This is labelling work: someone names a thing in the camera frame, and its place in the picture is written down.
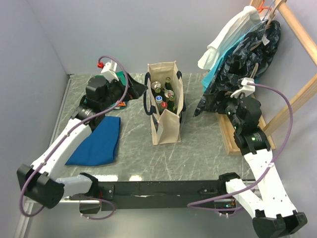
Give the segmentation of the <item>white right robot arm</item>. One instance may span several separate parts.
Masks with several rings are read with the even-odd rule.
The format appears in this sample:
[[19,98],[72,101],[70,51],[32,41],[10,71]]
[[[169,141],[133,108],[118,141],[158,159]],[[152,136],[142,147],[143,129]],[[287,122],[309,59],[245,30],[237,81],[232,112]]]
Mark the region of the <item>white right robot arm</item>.
[[255,195],[234,174],[220,176],[217,185],[221,197],[233,197],[252,218],[260,238],[281,238],[296,233],[307,224],[303,212],[297,211],[289,199],[273,161],[266,134],[259,127],[261,104],[242,90],[226,96],[222,103],[233,128],[234,140],[254,175],[260,196]]

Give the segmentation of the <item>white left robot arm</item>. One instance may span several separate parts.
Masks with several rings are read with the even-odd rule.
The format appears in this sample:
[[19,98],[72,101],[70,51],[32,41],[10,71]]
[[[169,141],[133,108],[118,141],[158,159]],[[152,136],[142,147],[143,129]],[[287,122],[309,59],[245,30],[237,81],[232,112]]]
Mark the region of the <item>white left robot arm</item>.
[[139,99],[148,87],[134,80],[129,73],[109,81],[103,75],[89,79],[79,106],[71,115],[59,137],[31,165],[21,165],[17,178],[21,189],[20,206],[25,197],[52,209],[64,197],[83,194],[87,199],[99,195],[96,177],[81,173],[70,178],[59,174],[80,144],[98,133],[108,119],[106,113],[118,102]]

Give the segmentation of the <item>red cap cola bottle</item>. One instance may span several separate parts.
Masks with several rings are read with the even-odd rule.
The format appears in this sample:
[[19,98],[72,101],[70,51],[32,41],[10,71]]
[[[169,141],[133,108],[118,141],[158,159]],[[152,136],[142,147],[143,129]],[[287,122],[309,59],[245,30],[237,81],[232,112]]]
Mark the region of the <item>red cap cola bottle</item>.
[[160,105],[160,114],[164,112],[165,109],[167,109],[168,103],[167,102],[162,102]]

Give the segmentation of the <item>beige canvas tote bag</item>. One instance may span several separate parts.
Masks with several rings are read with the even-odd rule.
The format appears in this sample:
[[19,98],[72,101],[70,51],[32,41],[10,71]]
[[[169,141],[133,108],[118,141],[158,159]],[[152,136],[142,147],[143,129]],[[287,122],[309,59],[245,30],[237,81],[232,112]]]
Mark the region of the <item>beige canvas tote bag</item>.
[[180,142],[180,123],[182,112],[186,111],[184,102],[182,74],[176,66],[176,62],[161,62],[148,65],[148,72],[145,75],[145,85],[157,80],[164,82],[166,77],[171,78],[171,86],[176,90],[176,113],[165,110],[159,114],[155,98],[151,89],[144,93],[143,103],[147,115],[150,116],[152,141],[154,145]]

